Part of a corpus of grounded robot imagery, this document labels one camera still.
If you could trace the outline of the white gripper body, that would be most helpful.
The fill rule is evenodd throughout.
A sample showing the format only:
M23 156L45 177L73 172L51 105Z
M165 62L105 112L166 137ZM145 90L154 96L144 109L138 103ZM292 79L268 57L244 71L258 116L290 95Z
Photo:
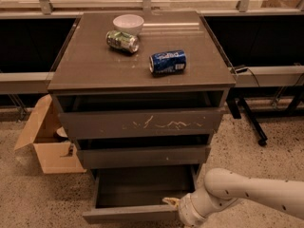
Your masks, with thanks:
M188 193L180 199L180 221L189 228L200 228L209 216L240 203L239 199L221 199L210 194L204 187Z

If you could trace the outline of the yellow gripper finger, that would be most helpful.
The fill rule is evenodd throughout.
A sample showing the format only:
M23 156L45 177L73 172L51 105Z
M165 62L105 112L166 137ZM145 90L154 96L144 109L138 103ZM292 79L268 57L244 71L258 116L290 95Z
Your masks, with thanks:
M162 201L174 209L178 209L180 200L178 198L163 198Z

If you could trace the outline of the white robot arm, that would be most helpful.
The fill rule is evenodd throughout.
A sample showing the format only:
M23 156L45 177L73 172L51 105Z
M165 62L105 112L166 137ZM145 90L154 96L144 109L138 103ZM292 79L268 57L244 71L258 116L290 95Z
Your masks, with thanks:
M243 199L304 219L303 181L245 177L223 168L209 170L195 192L162 201L178 212L186 227L200 228L209 216Z

